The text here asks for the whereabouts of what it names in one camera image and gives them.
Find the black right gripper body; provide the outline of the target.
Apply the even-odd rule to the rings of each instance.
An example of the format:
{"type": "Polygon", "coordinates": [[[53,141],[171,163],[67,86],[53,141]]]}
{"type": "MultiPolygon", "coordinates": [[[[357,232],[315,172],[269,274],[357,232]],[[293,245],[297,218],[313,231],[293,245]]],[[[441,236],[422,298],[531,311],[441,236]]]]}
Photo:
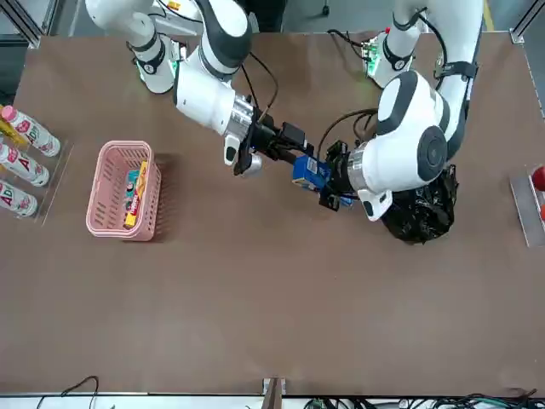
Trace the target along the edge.
{"type": "Polygon", "coordinates": [[[260,153],[268,155],[267,150],[278,140],[280,129],[274,126],[273,118],[266,115],[263,122],[259,121],[261,110],[254,110],[250,127],[243,138],[237,161],[233,168],[235,176],[253,176],[258,174],[263,166],[260,153]]]}

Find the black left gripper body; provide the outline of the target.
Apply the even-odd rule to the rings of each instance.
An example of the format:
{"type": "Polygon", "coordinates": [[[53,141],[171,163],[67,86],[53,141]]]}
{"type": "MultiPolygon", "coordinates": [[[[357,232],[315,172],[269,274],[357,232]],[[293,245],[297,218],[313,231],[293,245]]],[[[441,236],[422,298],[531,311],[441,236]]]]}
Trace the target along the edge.
{"type": "Polygon", "coordinates": [[[333,188],[336,193],[339,193],[343,197],[352,197],[354,190],[349,181],[348,177],[348,144],[347,144],[347,153],[345,156],[334,163],[334,172],[333,172],[333,188]]]}

